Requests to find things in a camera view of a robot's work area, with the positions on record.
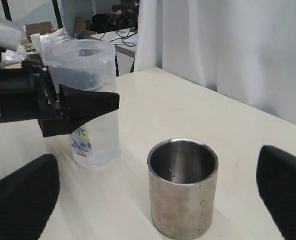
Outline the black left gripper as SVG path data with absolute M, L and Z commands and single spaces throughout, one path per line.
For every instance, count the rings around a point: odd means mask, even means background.
M 90 120 L 119 109 L 115 92 L 55 86 L 39 60 L 21 68 L 0 68 L 0 123 L 37 120 L 44 137 L 70 133 L 70 119 Z

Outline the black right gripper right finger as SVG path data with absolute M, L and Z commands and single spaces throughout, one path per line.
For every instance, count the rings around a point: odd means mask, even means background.
M 256 183 L 282 237 L 296 240 L 296 156 L 271 145 L 262 146 Z

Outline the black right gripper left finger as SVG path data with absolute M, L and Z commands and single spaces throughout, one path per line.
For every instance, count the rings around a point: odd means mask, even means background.
M 0 240 L 37 240 L 60 192 L 52 154 L 31 161 L 0 180 Z

